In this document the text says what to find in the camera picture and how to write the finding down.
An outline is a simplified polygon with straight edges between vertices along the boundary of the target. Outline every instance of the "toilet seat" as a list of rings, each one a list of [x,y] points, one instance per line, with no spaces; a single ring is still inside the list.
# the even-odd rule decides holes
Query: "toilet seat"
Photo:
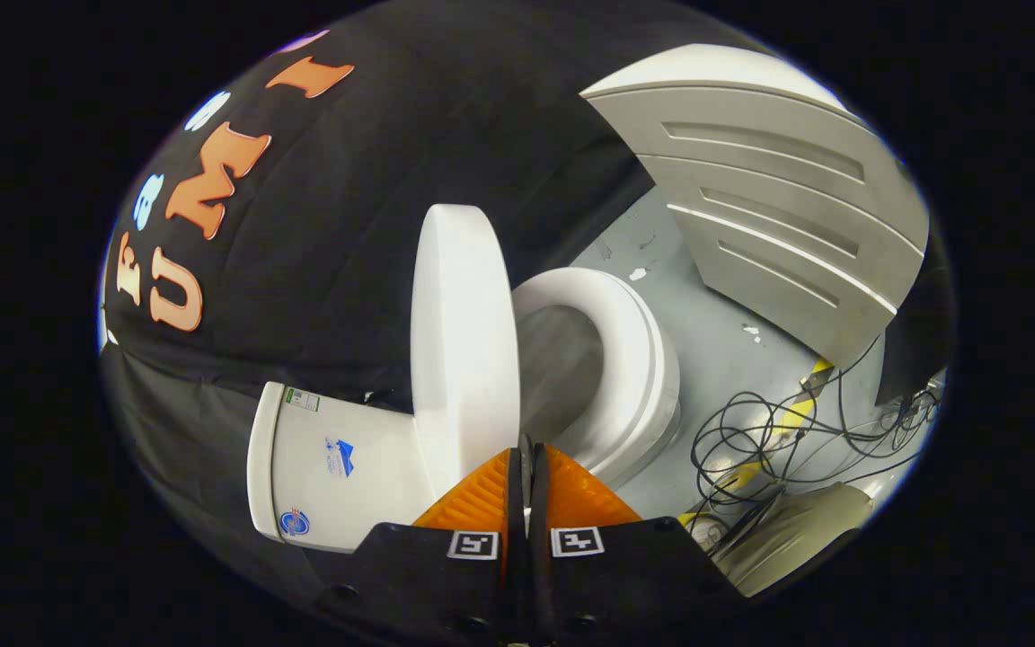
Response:
[[[513,291],[514,321],[550,306],[590,319],[601,339],[603,367],[592,400],[552,445],[608,487],[619,487],[677,431],[678,356],[641,296],[595,269],[551,269]]]

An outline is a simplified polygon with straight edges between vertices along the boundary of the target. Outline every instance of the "toilet seat lid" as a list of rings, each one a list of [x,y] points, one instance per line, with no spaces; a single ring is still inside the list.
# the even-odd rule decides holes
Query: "toilet seat lid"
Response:
[[[644,303],[614,275],[594,269],[562,267],[534,275],[514,290],[514,318],[543,307],[579,310],[601,337],[603,367],[593,400],[555,442],[594,475],[638,442],[649,441],[641,427],[650,402],[658,398],[660,335]]]
[[[410,360],[420,453],[442,496],[513,446],[521,421],[509,277],[479,208],[439,204],[425,214],[414,267]]]

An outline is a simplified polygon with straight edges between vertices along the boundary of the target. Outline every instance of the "orange letter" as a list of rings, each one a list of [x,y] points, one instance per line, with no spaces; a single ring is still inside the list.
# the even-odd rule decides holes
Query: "orange letter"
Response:
[[[202,204],[203,201],[217,201],[234,195],[234,182],[230,181],[223,166],[234,172],[234,177],[241,179],[249,169],[255,167],[262,151],[270,145],[272,137],[248,137],[241,133],[230,130],[230,122],[223,122],[209,137],[198,152],[202,159],[202,174],[182,180],[170,194],[166,204],[167,218],[180,215],[202,228],[202,236],[207,241],[218,233],[221,217],[227,208],[221,202],[212,207]]]
[[[185,305],[170,303],[157,294],[157,288],[151,288],[151,319],[166,321],[173,327],[189,332],[198,327],[202,320],[202,290],[199,290],[198,280],[185,267],[176,262],[170,262],[161,255],[161,247],[154,247],[151,259],[151,275],[156,280],[164,277],[177,283],[186,292]]]
[[[331,68],[329,65],[320,65],[310,62],[314,57],[305,57],[278,72],[266,84],[267,87],[275,85],[294,85],[305,90],[305,98],[314,98],[330,89],[334,83],[342,81],[346,75],[354,70],[354,65],[342,65],[341,68]]]
[[[135,249],[126,246],[129,241],[130,232],[126,232],[122,235],[122,241],[119,242],[119,270],[115,271],[115,275],[119,280],[119,292],[127,292],[135,297],[135,305],[140,305],[140,267],[135,263]]]

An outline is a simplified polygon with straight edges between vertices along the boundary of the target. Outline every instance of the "sticker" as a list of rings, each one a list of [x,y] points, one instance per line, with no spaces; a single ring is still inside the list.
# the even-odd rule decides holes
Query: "sticker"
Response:
[[[298,389],[287,389],[287,405],[301,406],[302,409],[317,411],[317,406],[322,401],[317,394],[300,391]]]
[[[583,557],[604,553],[601,533],[596,526],[588,528],[552,528],[550,539],[554,545],[554,557]]]
[[[201,108],[198,108],[198,112],[194,116],[190,116],[189,121],[183,126],[184,130],[193,133],[198,130],[199,127],[205,126],[206,122],[210,121],[210,118],[221,110],[221,107],[226,106],[229,100],[230,93],[227,91],[218,92],[213,97],[210,97],[208,101],[202,104]]]
[[[283,532],[287,534],[305,534],[309,532],[309,517],[299,508],[293,507],[289,512],[284,512],[279,524],[283,525]]]
[[[147,177],[146,183],[143,184],[143,189],[139,193],[139,200],[135,202],[135,227],[143,230],[146,227],[146,220],[151,216],[151,208],[154,206],[154,201],[157,200],[157,195],[161,189],[161,182],[166,179],[165,175],[151,175]]]
[[[446,557],[451,560],[497,560],[500,537],[496,532],[454,531]]]
[[[354,452],[354,446],[344,439],[325,439],[325,470],[329,473],[345,479],[350,478],[354,471],[353,460],[350,459]]]

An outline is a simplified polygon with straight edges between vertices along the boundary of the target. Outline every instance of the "black cable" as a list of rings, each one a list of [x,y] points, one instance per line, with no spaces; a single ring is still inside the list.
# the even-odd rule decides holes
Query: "black cable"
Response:
[[[884,467],[882,470],[878,470],[878,471],[875,471],[875,472],[869,472],[867,474],[862,474],[862,475],[859,475],[859,476],[854,476],[854,478],[851,478],[851,479],[847,480],[846,482],[847,483],[851,483],[851,482],[854,482],[854,481],[859,481],[861,479],[869,478],[869,476],[876,476],[876,475],[881,474],[883,472],[887,472],[888,470],[892,470],[892,468],[894,468],[894,467],[904,466],[905,463],[909,463],[910,460],[916,459],[917,455],[920,455],[922,451],[924,451],[924,450],[923,449],[917,449],[908,459],[900,460],[900,462],[894,463],[894,464],[892,464],[892,466]]]
[[[929,417],[931,410],[934,408],[937,408],[937,406],[940,405],[940,402],[938,402],[936,394],[934,394],[928,390],[924,390],[915,394],[915,396],[903,399],[903,402],[900,402],[898,408],[898,412],[896,413],[896,418],[894,421],[892,421],[891,425],[885,427],[883,424],[884,417],[882,417],[882,419],[879,420],[879,425],[882,427],[881,433],[862,434],[849,431],[848,422],[846,421],[845,398],[842,398],[842,390],[845,390],[842,389],[842,381],[845,381],[842,379],[846,377],[846,374],[850,373],[852,370],[857,367],[857,365],[861,363],[863,359],[865,359],[870,350],[874,349],[876,343],[878,343],[878,340],[875,340],[874,343],[870,344],[867,349],[865,349],[865,352],[863,352],[861,356],[858,357],[857,361],[851,364],[849,369],[845,370],[844,372],[837,372],[836,377],[830,378],[826,382],[822,382],[822,384],[820,385],[812,385],[812,386],[802,385],[800,391],[790,394],[790,396],[785,398],[785,400],[781,400],[779,403],[773,403],[771,401],[767,401],[765,398],[761,396],[761,394],[756,392],[742,391],[739,393],[735,393],[734,396],[730,398],[730,402],[727,402],[721,409],[718,409],[712,415],[710,415],[710,417],[705,421],[705,423],[702,424],[701,429],[698,430],[698,434],[694,435],[693,443],[692,446],[690,447],[690,463],[692,463],[693,466],[696,467],[696,470],[698,470],[698,481],[696,482],[698,482],[698,492],[703,497],[702,504],[699,505],[698,507],[698,514],[702,513],[702,511],[705,508],[705,505],[707,504],[711,505],[711,507],[715,507],[716,505],[721,505],[722,507],[723,505],[735,505],[739,503],[763,503],[767,501],[767,497],[760,497],[760,496],[766,491],[766,489],[772,487],[773,484],[783,484],[790,482],[814,483],[814,482],[831,480],[833,478],[837,478],[837,476],[846,473],[847,471],[852,470],[852,468],[857,467],[858,464],[862,463],[862,461],[865,459],[878,459],[878,460],[887,459],[890,458],[890,455],[894,455],[903,451],[905,447],[909,445],[909,442],[911,442],[912,439],[916,437],[916,434],[912,435],[909,434],[911,432],[920,430],[920,427],[923,425],[924,421],[927,420],[927,418]],[[787,406],[787,403],[789,401],[796,400],[797,398],[800,398],[801,394],[808,394],[809,400],[812,401],[814,412],[816,412],[818,409],[817,391],[820,390],[823,385],[829,385],[831,384],[831,382],[837,382],[837,410],[840,418],[839,427],[829,425],[828,423],[822,422],[817,419],[816,415],[801,415],[799,412],[793,411],[793,409],[790,408],[790,406]],[[924,406],[922,408],[920,404],[921,404],[921,399],[924,396],[928,396],[933,401],[933,403],[931,405]],[[737,406],[743,406],[743,405],[764,406],[767,413],[764,425],[747,427],[746,429],[739,429],[738,427],[727,425],[724,423],[724,417],[728,411],[737,408]],[[917,411],[923,410],[923,415],[921,415],[919,420],[910,425],[909,422],[912,421],[911,418],[913,418],[912,413],[914,410]],[[801,418],[802,422],[807,422],[807,425],[805,427],[777,425],[777,423],[773,422],[773,419],[775,419],[775,415],[779,411],[787,411],[787,412],[793,411],[794,414],[798,415],[798,417]],[[719,417],[719,422],[717,425],[713,425],[713,421],[717,417]],[[768,445],[768,442],[771,441],[772,436],[775,433],[775,430],[796,431],[797,432],[796,438],[794,438],[792,443],[793,446],[792,447],[790,447],[789,445],[777,446],[775,447],[775,449],[772,450],[766,449],[766,446]],[[752,439],[752,437],[748,435],[750,434],[750,432],[755,431],[761,431],[759,441],[755,441],[755,439]],[[789,468],[792,466],[793,459],[796,458],[796,451],[797,447],[800,446],[800,440],[804,438],[806,434],[812,431],[819,431],[826,434],[833,434],[834,437],[845,438],[846,442],[848,443],[848,445],[850,445],[851,449],[859,454],[859,459],[855,460],[855,462],[850,464],[849,467],[845,467],[841,470],[838,470],[837,472],[831,473],[828,476],[826,476],[826,478],[823,479],[790,478]],[[899,443],[896,442],[896,432],[898,431],[904,432],[903,435],[904,440],[903,442]],[[704,441],[704,439],[707,439],[708,435],[714,433],[719,434],[718,441],[716,441],[714,445],[711,446],[710,449],[708,449],[708,451],[706,451],[703,455],[698,455],[698,446],[702,445],[702,442]],[[892,451],[886,453],[876,453],[876,450],[879,449],[884,440],[890,434],[894,435],[894,442],[891,443]],[[742,437],[744,437],[744,440],[750,443],[752,447],[734,445],[732,439],[735,439],[739,435],[742,435]],[[865,451],[862,450],[861,447],[855,446],[854,442],[863,442],[863,443],[875,442],[876,445],[871,446],[870,449]],[[743,460],[742,464],[750,462],[752,458],[759,459],[760,470],[763,471],[765,474],[771,476],[772,481],[766,483],[764,487],[759,489],[759,492],[752,493],[752,495],[750,496],[738,496],[732,492],[726,491],[724,488],[728,488],[732,483],[736,482],[737,478],[734,478],[730,482],[727,482],[722,487],[719,487],[718,483],[716,482],[718,481],[718,479],[713,478],[713,474],[728,472],[730,470],[736,470],[737,466],[723,467],[719,468],[719,470],[712,470],[711,468],[707,468],[705,464],[714,454],[716,449],[718,449],[718,447],[722,445],[727,445],[731,447],[731,449],[737,452],[750,453],[750,455],[748,455],[748,459]],[[769,460],[769,458],[771,458],[773,453],[783,449],[790,449],[789,460],[786,462],[783,470],[780,471],[780,475],[778,475],[773,471],[772,462]],[[903,460],[903,462],[900,463],[896,463],[894,466],[884,468],[883,471],[891,470],[892,467],[901,466],[904,463],[908,463],[909,460],[913,460],[913,458],[915,458],[918,453],[920,453],[920,451],[917,451],[915,454],[910,455],[907,460]],[[706,492],[706,489],[703,488],[702,483],[703,480],[710,483],[711,490],[713,492]]]

